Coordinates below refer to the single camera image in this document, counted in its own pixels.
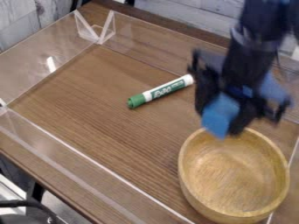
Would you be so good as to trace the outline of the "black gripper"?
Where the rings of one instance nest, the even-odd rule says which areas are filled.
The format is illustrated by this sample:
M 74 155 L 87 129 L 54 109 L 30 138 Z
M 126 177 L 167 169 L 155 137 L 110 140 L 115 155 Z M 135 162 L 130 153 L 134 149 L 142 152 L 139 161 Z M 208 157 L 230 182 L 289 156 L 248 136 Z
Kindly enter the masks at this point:
M 236 136 L 256 118 L 278 123 L 291 105 L 291 97 L 270 73 L 256 89 L 230 85 L 220 76 L 223 60 L 222 56 L 195 49 L 187 70 L 196 84 L 195 109 L 199 115 L 219 94 L 228 95 L 239 103 L 239 112 L 228 127 L 228 133 Z

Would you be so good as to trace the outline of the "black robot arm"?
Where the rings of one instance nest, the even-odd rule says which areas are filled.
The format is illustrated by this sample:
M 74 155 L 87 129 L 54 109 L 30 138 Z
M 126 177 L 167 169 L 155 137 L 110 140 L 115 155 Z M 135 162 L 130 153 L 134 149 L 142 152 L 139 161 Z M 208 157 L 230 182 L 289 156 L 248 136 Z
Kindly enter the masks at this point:
M 227 54 L 192 51 L 195 110 L 215 137 L 239 135 L 256 119 L 279 123 L 293 105 L 290 92 L 271 74 L 287 33 L 299 41 L 299 0 L 246 0 Z

